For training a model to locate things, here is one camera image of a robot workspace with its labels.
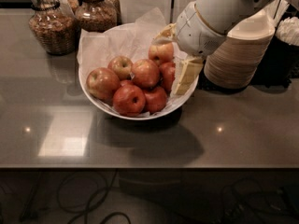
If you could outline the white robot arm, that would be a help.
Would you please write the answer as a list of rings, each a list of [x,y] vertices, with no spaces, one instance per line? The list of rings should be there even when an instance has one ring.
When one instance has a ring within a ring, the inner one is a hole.
[[[153,38],[154,45],[175,42],[187,54],[174,94],[183,95],[203,68],[203,61],[226,40],[241,21],[273,0],[194,0]],[[299,8],[299,0],[285,0]]]

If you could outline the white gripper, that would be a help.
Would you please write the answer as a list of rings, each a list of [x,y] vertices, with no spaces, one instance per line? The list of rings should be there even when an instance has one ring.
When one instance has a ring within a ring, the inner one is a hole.
[[[204,67],[204,60],[226,39],[210,29],[201,18],[195,2],[190,2],[178,15],[176,24],[170,23],[157,34],[153,45],[177,42],[178,47],[189,54],[177,63],[173,95],[184,95]]]

